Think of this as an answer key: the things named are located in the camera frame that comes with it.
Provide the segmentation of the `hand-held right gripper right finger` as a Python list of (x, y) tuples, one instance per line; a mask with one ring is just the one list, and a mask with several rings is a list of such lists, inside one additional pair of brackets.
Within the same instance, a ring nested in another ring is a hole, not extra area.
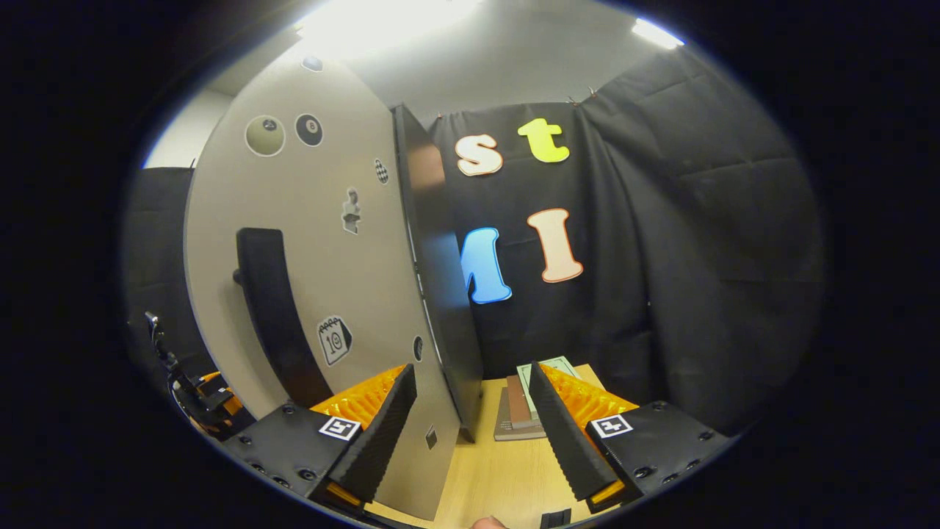
[(577, 501), (590, 512), (662, 492), (728, 439), (678, 406), (639, 406), (553, 366), (528, 365), (528, 395)]

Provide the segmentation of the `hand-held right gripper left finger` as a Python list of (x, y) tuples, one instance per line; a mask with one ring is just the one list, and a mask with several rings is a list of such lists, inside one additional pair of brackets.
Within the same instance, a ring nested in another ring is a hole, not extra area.
[(416, 398), (414, 366), (403, 364), (315, 406), (286, 401), (222, 446), (288, 493), (359, 514), (376, 497)]

